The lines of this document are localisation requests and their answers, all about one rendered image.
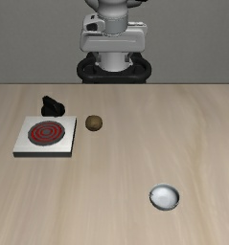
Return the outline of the white bowl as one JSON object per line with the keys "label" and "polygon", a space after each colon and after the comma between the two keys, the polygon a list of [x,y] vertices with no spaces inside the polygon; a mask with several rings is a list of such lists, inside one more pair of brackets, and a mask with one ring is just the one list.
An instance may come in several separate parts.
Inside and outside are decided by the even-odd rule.
{"label": "white bowl", "polygon": [[160,211],[171,211],[179,203],[178,190],[166,183],[155,185],[149,192],[150,203]]}

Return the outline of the white stove plate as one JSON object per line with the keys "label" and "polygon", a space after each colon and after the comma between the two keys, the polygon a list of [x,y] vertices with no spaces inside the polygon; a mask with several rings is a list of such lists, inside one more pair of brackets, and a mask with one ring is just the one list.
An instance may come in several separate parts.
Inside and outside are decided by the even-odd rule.
{"label": "white stove plate", "polygon": [[71,157],[77,118],[26,117],[13,148],[14,157]]}

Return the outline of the brown kiwi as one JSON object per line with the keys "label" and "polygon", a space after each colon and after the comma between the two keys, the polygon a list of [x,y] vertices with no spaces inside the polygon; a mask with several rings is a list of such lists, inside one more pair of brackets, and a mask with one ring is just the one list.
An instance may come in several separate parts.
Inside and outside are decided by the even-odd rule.
{"label": "brown kiwi", "polygon": [[85,120],[85,127],[90,131],[98,131],[103,127],[103,120],[100,116],[90,115]]}

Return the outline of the black lumpy object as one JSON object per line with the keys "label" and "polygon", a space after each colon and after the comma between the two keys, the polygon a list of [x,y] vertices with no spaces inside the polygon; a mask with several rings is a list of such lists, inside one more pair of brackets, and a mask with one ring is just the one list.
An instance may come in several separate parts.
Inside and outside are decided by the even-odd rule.
{"label": "black lumpy object", "polygon": [[64,115],[65,107],[62,103],[49,96],[44,96],[42,101],[43,106],[41,108],[41,115],[43,117],[61,117]]}

